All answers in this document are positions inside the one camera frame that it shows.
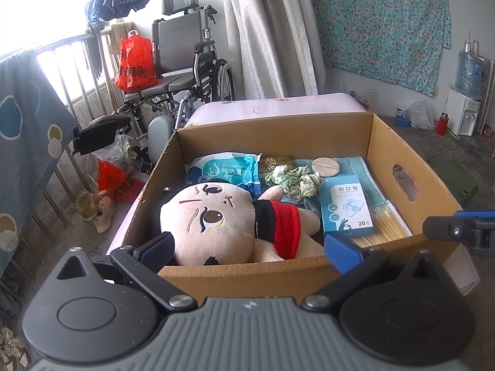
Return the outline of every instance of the red plastic bag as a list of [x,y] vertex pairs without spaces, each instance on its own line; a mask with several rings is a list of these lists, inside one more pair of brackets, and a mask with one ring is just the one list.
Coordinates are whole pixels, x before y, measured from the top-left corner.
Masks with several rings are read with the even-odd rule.
[[98,160],[98,191],[109,189],[118,202],[133,202],[144,187],[144,182],[127,176],[110,162]]
[[127,39],[121,39],[120,70],[115,77],[115,86],[124,92],[139,92],[158,85],[155,73],[152,41],[130,31]]

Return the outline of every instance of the white curtain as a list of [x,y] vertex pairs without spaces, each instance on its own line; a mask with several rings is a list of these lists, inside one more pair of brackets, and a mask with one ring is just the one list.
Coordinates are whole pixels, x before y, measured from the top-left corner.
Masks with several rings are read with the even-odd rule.
[[237,98],[323,90],[325,67],[311,0],[224,0],[224,7]]

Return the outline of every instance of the doll's face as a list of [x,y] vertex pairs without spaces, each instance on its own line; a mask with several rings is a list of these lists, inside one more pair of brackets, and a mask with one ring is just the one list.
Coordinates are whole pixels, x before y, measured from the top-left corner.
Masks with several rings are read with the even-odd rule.
[[241,264],[254,244],[254,206],[249,192],[209,182],[187,187],[162,206],[162,232],[175,240],[179,265]]

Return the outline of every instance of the embroidered eye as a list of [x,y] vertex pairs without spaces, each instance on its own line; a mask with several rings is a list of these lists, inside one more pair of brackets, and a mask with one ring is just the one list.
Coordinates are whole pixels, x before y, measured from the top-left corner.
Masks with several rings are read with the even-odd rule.
[[208,194],[220,194],[220,192],[222,192],[222,188],[220,188],[219,186],[214,186],[214,185],[208,185],[206,184],[204,187],[203,187],[203,191],[206,192],[206,195]]
[[204,208],[200,217],[201,233],[206,229],[212,230],[218,228],[223,223],[223,215],[219,211],[209,211],[208,208]]

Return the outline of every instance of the teal floral cloth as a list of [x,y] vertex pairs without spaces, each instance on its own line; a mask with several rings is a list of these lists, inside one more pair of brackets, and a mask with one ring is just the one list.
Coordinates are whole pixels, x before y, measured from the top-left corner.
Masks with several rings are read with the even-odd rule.
[[449,0],[312,0],[327,65],[432,96]]

